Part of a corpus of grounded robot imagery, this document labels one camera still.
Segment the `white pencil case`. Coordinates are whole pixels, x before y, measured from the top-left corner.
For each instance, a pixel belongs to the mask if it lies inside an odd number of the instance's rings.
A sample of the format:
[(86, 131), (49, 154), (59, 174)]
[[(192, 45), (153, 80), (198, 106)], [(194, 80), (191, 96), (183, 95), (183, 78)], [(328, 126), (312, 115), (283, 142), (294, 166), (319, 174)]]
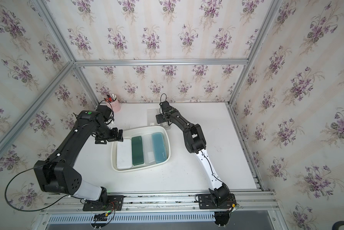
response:
[(116, 147), (116, 168), (117, 170), (128, 170), (133, 166), (132, 163), (132, 141), (124, 139), (118, 142)]

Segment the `light blue pencil case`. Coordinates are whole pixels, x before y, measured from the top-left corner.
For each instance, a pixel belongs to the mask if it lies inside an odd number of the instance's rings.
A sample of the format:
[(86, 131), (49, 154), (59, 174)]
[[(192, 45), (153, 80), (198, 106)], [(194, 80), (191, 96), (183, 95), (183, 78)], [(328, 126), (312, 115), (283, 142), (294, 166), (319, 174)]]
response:
[(152, 134), (152, 144), (156, 163), (163, 163), (167, 160), (167, 151), (162, 133)]

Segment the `white storage basin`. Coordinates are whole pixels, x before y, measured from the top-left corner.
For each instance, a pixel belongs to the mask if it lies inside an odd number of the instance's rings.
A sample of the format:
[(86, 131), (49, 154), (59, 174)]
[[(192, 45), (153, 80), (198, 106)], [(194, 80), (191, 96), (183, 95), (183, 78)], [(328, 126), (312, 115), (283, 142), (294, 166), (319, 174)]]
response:
[(171, 148), (170, 148), (170, 140), (169, 140), (167, 131), (164, 127), (146, 126), (146, 127), (135, 128), (135, 129), (129, 129), (129, 130), (126, 130), (123, 132), (123, 138), (124, 139), (132, 139), (133, 137), (136, 137), (136, 136), (144, 136), (147, 134), (152, 135), (153, 133), (157, 133), (157, 132), (162, 133), (164, 141), (165, 141), (165, 147), (166, 147), (166, 151), (167, 151), (167, 160), (165, 162), (155, 163), (153, 165), (146, 165), (144, 163), (142, 165), (132, 166), (128, 170), (122, 170), (122, 171), (117, 170), (117, 168), (116, 168), (116, 147), (117, 147), (118, 142), (114, 142), (112, 144), (112, 148), (110, 150), (112, 168), (116, 172), (123, 173), (123, 172), (132, 172), (132, 171), (137, 171), (137, 170), (144, 170), (144, 169), (156, 167), (156, 166), (163, 165), (163, 164), (167, 163), (171, 158)]

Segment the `dark green pencil case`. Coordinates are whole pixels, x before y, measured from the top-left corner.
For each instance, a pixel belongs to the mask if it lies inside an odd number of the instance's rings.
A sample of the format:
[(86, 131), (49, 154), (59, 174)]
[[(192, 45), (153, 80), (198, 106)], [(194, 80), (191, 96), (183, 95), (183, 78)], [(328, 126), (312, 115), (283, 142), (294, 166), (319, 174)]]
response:
[(131, 139), (133, 166), (144, 164), (143, 141), (141, 136)]

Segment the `frosted clear pencil case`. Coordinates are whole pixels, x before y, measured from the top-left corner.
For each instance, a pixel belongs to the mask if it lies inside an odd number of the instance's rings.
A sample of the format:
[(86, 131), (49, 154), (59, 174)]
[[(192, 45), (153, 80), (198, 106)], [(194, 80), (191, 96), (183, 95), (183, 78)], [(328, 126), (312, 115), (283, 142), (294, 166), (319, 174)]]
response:
[(142, 136), (144, 163), (153, 165), (156, 163), (151, 134)]

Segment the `clear plastic box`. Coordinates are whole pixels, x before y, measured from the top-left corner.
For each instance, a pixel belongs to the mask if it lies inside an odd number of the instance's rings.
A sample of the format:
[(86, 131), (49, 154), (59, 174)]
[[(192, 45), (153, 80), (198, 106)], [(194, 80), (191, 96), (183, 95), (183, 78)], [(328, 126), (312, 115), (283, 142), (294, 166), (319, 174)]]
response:
[(163, 122), (158, 124), (156, 115), (160, 114), (158, 109), (148, 109), (147, 110), (147, 126), (161, 126), (165, 129), (170, 129), (171, 127), (168, 126), (167, 122)]

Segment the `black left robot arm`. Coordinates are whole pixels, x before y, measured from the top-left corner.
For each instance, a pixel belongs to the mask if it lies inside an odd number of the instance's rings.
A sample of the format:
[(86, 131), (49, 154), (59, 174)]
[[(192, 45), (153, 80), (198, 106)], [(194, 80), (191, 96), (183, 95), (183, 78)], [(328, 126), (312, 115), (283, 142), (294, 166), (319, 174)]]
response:
[(108, 126), (113, 120), (114, 112), (106, 105), (99, 105), (95, 111), (81, 111), (76, 116), (74, 127), (60, 146), (45, 161), (36, 162), (34, 172), (40, 189), (43, 192), (108, 204), (106, 188), (83, 180), (74, 165), (90, 136), (95, 138), (95, 144), (123, 141), (123, 130)]

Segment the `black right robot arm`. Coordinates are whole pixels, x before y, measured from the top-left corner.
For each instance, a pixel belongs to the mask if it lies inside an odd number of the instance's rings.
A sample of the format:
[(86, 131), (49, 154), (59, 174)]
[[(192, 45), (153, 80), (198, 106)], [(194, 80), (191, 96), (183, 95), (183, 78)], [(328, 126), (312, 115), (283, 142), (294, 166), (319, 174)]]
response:
[(184, 144), (189, 153), (192, 153), (204, 168), (208, 181), (210, 198), (208, 199), (216, 209), (223, 209), (229, 205), (228, 211), (236, 209), (237, 202), (229, 187), (221, 180), (207, 153), (206, 139), (199, 124), (185, 119), (181, 113), (167, 101), (160, 103), (160, 113), (156, 115), (158, 124), (167, 122), (175, 124), (183, 133)]

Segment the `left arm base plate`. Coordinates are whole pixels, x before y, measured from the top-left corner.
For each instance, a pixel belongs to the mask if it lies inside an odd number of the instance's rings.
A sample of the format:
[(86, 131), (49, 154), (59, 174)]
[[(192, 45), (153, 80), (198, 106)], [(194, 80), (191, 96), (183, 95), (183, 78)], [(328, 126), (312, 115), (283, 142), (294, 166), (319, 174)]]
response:
[(115, 209), (120, 211), (122, 209), (123, 195), (108, 195), (108, 200), (104, 203), (101, 201), (88, 201), (85, 200), (82, 210), (83, 211), (111, 211)]

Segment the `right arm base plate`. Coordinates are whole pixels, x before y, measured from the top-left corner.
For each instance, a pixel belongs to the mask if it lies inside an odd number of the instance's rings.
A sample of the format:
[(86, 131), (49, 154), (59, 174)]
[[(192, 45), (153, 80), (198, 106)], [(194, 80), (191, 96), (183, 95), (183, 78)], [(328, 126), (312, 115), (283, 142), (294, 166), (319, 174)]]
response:
[(223, 201), (218, 201), (212, 194), (197, 194), (195, 201), (198, 203), (199, 209), (233, 209), (236, 208), (237, 202), (234, 195)]

